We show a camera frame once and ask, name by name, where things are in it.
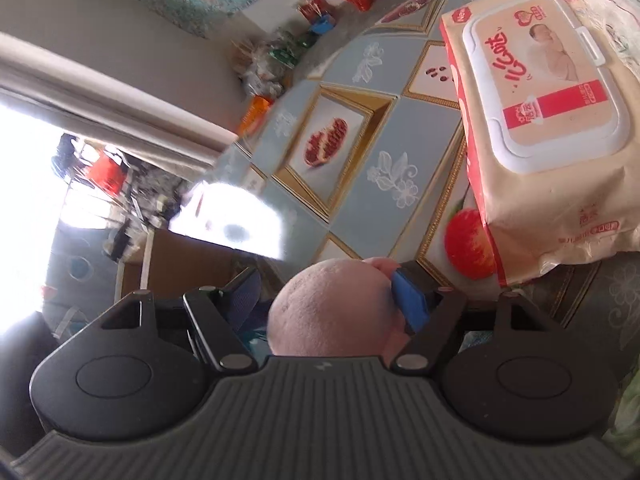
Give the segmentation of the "red bag on balcony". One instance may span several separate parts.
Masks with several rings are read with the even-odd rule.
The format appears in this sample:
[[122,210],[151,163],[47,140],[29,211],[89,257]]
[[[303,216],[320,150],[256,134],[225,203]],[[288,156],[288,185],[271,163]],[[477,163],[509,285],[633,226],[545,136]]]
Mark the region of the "red bag on balcony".
[[109,196],[117,196],[120,193],[126,175],[122,166],[105,152],[99,154],[98,159],[86,172],[88,180]]

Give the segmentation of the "patterned tablecloth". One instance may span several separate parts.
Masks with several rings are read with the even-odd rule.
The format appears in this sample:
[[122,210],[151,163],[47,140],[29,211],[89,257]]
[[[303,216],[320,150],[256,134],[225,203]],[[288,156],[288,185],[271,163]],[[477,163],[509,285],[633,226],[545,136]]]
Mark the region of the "patterned tablecloth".
[[169,227],[269,258],[282,281],[323,260],[388,257],[475,299],[521,289],[597,350],[637,352],[639,247],[499,280],[440,30],[471,1],[394,4],[229,146]]

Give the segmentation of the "blue small container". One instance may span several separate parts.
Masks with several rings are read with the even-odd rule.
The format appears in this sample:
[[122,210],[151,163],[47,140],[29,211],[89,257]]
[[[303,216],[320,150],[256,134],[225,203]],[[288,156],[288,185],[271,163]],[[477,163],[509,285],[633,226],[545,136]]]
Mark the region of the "blue small container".
[[336,21],[333,15],[323,14],[310,26],[310,31],[317,36],[323,36],[334,29],[335,24]]

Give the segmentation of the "green floral cloth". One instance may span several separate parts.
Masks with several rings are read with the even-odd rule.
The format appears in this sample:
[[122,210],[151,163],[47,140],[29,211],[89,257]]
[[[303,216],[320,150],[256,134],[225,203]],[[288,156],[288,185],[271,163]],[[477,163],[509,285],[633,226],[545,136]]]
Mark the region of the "green floral cloth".
[[614,450],[639,465],[639,371],[628,376],[618,399],[610,428],[603,440]]

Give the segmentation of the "pink foam sponge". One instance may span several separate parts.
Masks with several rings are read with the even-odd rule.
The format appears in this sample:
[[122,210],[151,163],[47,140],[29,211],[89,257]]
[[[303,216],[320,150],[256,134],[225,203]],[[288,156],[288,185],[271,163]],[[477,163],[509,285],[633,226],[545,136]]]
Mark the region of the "pink foam sponge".
[[276,356],[378,356],[408,344],[392,294],[390,258],[330,259],[296,274],[270,307],[267,340]]

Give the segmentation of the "baby wipes pack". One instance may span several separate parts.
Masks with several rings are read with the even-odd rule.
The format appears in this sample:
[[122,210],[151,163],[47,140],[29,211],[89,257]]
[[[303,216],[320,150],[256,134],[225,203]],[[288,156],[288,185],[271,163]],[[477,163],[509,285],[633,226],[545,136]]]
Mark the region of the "baby wipes pack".
[[639,247],[639,84],[577,0],[474,0],[440,30],[502,284]]

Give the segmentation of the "brown cardboard box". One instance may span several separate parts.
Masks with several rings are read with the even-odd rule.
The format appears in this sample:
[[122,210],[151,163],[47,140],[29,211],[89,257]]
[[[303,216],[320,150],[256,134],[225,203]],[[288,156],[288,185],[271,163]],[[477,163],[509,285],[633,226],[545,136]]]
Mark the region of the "brown cardboard box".
[[222,287],[250,264],[242,252],[166,230],[142,236],[118,264],[115,300],[150,290],[156,299],[175,299],[202,286]]

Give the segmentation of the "orange snack bag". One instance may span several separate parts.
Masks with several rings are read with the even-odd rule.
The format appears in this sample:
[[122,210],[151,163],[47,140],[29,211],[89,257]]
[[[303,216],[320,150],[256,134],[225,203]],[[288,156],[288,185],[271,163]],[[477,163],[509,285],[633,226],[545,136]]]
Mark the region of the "orange snack bag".
[[270,108],[272,107],[273,99],[266,98],[265,96],[252,96],[250,104],[248,104],[247,110],[239,124],[238,136],[250,136],[257,131],[266,118]]

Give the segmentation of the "grey patterned cushion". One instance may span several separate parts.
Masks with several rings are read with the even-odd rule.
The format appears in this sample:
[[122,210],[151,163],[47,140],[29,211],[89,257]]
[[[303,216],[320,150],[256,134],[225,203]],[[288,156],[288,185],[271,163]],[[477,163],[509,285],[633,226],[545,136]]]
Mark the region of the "grey patterned cushion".
[[50,325],[68,310],[74,319],[91,322],[114,304],[117,263],[103,252],[109,229],[81,229],[60,222],[56,227],[42,307]]

